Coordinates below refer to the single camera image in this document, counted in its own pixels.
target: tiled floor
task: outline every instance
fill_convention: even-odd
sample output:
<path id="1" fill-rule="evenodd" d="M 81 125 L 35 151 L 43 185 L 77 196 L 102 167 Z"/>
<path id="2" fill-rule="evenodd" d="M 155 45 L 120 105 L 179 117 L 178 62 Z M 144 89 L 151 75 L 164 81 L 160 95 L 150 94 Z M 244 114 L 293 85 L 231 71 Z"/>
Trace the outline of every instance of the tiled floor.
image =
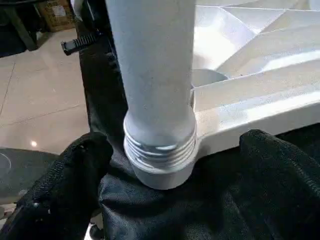
<path id="1" fill-rule="evenodd" d="M 89 131 L 79 55 L 66 56 L 55 33 L 36 51 L 0 58 L 0 148 L 61 153 Z"/>

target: white plastic part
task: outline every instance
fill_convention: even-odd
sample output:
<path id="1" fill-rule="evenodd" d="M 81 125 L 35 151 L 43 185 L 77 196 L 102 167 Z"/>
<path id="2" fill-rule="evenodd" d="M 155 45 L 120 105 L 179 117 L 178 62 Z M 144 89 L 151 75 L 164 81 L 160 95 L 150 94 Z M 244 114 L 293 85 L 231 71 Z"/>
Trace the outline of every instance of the white plastic part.
<path id="1" fill-rule="evenodd" d="M 182 184 L 197 159 L 250 129 L 320 122 L 316 1 L 106 3 L 129 106 L 124 148 L 147 186 Z"/>
<path id="2" fill-rule="evenodd" d="M 197 154 L 190 101 L 195 0 L 106 0 L 128 112 L 124 149 L 155 189 L 182 184 Z"/>

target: threaded end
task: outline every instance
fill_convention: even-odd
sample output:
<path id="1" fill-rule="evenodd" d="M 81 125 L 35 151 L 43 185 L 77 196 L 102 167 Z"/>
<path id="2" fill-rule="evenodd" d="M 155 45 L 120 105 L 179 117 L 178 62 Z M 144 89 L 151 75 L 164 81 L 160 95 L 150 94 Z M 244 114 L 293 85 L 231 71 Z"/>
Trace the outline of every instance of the threaded end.
<path id="1" fill-rule="evenodd" d="M 196 144 L 196 127 L 191 135 L 176 145 L 150 146 L 134 140 L 124 127 L 124 147 L 128 157 L 147 168 L 170 168 L 193 153 Z"/>

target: white pipe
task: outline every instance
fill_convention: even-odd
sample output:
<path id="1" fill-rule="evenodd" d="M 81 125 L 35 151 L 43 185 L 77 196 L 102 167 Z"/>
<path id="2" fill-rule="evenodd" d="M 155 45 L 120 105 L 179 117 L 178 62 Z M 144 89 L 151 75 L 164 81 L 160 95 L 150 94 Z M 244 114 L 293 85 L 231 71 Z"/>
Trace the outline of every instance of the white pipe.
<path id="1" fill-rule="evenodd" d="M 128 113 L 124 148 L 155 189 L 182 184 L 197 154 L 189 106 L 195 0 L 105 0 Z"/>

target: cardboard box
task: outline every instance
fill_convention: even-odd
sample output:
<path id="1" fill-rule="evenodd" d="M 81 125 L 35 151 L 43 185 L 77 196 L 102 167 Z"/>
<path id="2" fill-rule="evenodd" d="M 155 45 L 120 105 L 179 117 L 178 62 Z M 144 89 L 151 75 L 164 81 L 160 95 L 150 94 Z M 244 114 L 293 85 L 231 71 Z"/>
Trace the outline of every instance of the cardboard box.
<path id="1" fill-rule="evenodd" d="M 72 29 L 75 27 L 74 17 L 67 0 L 49 0 L 38 4 L 51 32 Z"/>

